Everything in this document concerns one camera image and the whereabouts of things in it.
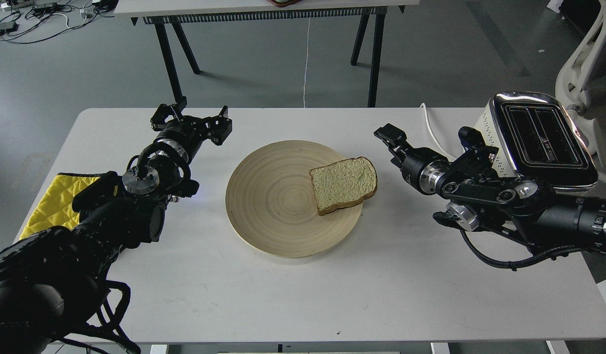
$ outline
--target black table leg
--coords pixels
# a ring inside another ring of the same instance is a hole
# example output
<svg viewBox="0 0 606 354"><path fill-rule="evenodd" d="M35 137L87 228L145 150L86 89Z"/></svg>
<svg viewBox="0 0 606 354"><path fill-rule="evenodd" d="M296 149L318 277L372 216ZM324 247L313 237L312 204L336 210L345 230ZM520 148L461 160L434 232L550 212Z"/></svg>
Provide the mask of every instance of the black table leg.
<svg viewBox="0 0 606 354"><path fill-rule="evenodd" d="M194 74L200 75L200 68L198 67L198 63L196 62L195 56L193 56L193 52L191 51L191 47L189 46L189 42L187 42L187 37L184 35L183 28L180 23L172 23L172 27L174 27L174 32L177 33L177 37L179 38L179 42L181 42L181 47L183 47L183 51L185 56L187 57L187 61L191 66L191 71Z"/></svg>
<svg viewBox="0 0 606 354"><path fill-rule="evenodd" d="M368 85L368 107L375 107L377 99L377 78L380 72L382 38L384 37L384 19L386 14L375 15L375 34L373 35L373 59L371 60L371 80Z"/></svg>
<svg viewBox="0 0 606 354"><path fill-rule="evenodd" d="M366 33L366 25L368 25L368 14L363 14L360 16L360 26L358 26L358 34L355 36L355 44L353 45L353 53L351 54L352 66L355 66L358 63L362 40L364 40L364 33Z"/></svg>
<svg viewBox="0 0 606 354"><path fill-rule="evenodd" d="M154 28L156 29L156 36L159 38L159 45L161 45L161 54L163 54L165 69L168 70L168 78L170 78L170 85L172 86L172 92L174 93L174 101L178 102L181 97L183 97L183 94L181 93L177 68L174 67L174 58L172 58L168 34L165 31L165 25L163 23L155 23Z"/></svg>

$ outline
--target slice of bread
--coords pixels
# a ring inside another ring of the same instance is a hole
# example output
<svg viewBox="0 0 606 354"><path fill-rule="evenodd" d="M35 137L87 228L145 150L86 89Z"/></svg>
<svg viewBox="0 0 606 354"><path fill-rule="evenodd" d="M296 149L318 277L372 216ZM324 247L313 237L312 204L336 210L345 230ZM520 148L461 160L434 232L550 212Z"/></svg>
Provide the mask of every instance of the slice of bread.
<svg viewBox="0 0 606 354"><path fill-rule="evenodd" d="M377 173L366 157L337 161L309 171L318 215L357 206L377 191Z"/></svg>

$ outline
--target power strip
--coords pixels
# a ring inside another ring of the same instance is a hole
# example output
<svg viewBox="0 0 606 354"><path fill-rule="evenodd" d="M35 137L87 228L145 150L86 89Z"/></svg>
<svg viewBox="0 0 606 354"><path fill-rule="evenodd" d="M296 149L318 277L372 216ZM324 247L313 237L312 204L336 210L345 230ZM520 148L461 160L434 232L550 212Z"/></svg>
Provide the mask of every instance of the power strip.
<svg viewBox="0 0 606 354"><path fill-rule="evenodd" d="M0 23L0 36L3 36L6 33L14 32L18 28L19 25L14 21Z"/></svg>

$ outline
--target bread crust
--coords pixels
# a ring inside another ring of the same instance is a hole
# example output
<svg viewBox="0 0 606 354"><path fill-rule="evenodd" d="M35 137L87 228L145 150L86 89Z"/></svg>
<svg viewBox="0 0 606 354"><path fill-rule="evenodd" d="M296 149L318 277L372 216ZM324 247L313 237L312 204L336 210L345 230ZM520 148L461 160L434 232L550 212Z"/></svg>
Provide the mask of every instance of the bread crust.
<svg viewBox="0 0 606 354"><path fill-rule="evenodd" d="M369 199L370 197L373 197L373 195L375 195L375 193L377 192L377 171L375 170L375 165L373 165L373 163L367 159L364 156L360 156L360 157L352 157L350 159L344 159L344 160L340 160L340 161L336 161L335 163L332 164L328 164L326 166L321 166L321 167L317 167L317 168L312 168L312 170L309 170L309 176L310 179L312 180L312 188L314 189L314 195L316 195L316 187L314 187L314 176L312 175L312 171L314 170L319 170L321 168L328 168L332 165L335 165L337 163L341 163L343 161L348 161L348 160L357 160L357 159L365 159L368 161L368 163L371 164L371 167L373 168L373 174L375 175L375 188L373 189L373 191L371 193L365 194L363 195L361 198L353 201L353 202L348 202L348 203L339 203L339 204L332 204L331 206L323 209L323 210L319 210L318 211L318 215L323 216L326 213L331 213L332 211L335 211L337 209L344 209L344 208L350 208L350 207L354 207L357 206L357 204L360 204L362 202L364 202L366 199Z"/></svg>

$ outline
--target black hose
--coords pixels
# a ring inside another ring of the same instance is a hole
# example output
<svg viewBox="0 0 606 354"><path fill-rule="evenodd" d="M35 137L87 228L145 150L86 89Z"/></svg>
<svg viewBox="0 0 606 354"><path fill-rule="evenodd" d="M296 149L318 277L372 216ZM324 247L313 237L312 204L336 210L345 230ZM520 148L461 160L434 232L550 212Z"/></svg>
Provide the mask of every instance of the black hose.
<svg viewBox="0 0 606 354"><path fill-rule="evenodd" d="M543 262L543 261L547 260L548 258L564 256L564 255L567 255L572 252L582 251L582 249L580 249L576 246L572 246L572 245L558 246L558 247L548 249L548 250L541 252L530 258L526 258L525 260L499 261L499 260L494 260L493 258L485 255L484 253L481 253L481 251L478 251L478 248L476 248L474 246L474 244L472 244L471 241L469 240L469 237L467 237L467 232L465 230L460 230L460 234L462 235L463 240L465 240L465 243L467 244L467 246L469 246L469 249L471 249L471 251L474 253L474 255L478 256L479 260L485 262L485 264L488 264L490 266L499 267L499 268L503 268L503 269L511 269L512 271L517 271L517 269L520 267L528 267L528 266L536 265L539 262Z"/></svg>

